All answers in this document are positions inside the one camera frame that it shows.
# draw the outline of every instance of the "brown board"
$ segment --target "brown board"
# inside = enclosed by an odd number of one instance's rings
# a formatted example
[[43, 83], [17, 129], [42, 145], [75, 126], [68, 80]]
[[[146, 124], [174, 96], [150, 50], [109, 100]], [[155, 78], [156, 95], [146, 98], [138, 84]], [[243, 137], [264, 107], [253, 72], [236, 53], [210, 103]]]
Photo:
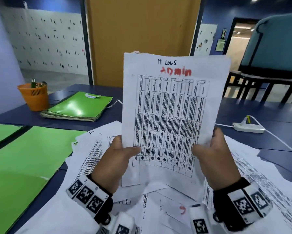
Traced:
[[188, 56], [200, 0], [87, 0], [95, 85], [123, 87], [123, 54]]

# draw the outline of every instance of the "white plug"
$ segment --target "white plug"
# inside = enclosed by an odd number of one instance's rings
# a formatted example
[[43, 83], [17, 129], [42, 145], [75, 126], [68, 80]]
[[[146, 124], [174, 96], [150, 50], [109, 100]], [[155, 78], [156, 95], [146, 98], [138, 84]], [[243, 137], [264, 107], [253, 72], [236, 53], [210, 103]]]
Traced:
[[265, 129], [260, 125], [237, 123], [233, 122], [233, 128], [237, 131], [252, 132], [252, 133], [264, 133]]

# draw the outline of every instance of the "orange plastic basket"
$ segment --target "orange plastic basket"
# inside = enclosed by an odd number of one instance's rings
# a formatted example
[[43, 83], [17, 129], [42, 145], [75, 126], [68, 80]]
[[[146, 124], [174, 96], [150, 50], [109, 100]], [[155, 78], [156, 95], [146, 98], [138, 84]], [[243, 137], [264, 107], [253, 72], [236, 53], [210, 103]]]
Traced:
[[31, 111], [39, 112], [49, 108], [47, 85], [32, 89], [31, 83], [27, 83], [17, 88]]

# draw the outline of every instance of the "dark blue tabletop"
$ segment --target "dark blue tabletop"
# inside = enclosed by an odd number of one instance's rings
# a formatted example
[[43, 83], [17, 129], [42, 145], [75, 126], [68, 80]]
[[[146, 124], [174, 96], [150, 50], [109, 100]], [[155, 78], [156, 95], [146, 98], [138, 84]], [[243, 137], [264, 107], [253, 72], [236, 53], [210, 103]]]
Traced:
[[[82, 91], [86, 93], [112, 96], [113, 102], [122, 101], [122, 88], [74, 84], [63, 90], [49, 95], [51, 104]], [[292, 104], [223, 98], [219, 109], [217, 123], [231, 125], [241, 122], [246, 115], [254, 116], [267, 130], [283, 139], [292, 147]], [[122, 121], [122, 105], [116, 103], [106, 109], [96, 122], [82, 122], [42, 118], [38, 112], [31, 112], [27, 105], [20, 106], [6, 113], [0, 114], [0, 123], [14, 125], [43, 126], [67, 130], [89, 131], [113, 121]], [[292, 152], [276, 138], [268, 133], [255, 134], [237, 132], [232, 128], [221, 127], [227, 136], [261, 150], [258, 156], [262, 160], [270, 161], [277, 167], [281, 175], [292, 182]], [[67, 166], [62, 165], [52, 177], [42, 192], [36, 197], [24, 214], [19, 218], [9, 233], [15, 233], [27, 220], [30, 219], [44, 204], [54, 196], [61, 185]]]

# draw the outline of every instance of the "ceiling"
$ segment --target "ceiling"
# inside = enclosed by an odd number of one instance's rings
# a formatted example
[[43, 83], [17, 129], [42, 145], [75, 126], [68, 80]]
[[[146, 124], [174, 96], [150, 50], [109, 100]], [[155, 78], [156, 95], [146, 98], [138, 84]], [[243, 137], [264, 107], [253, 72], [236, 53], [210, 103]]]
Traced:
[[255, 26], [255, 24], [236, 23], [233, 37], [250, 38], [253, 33], [251, 30]]

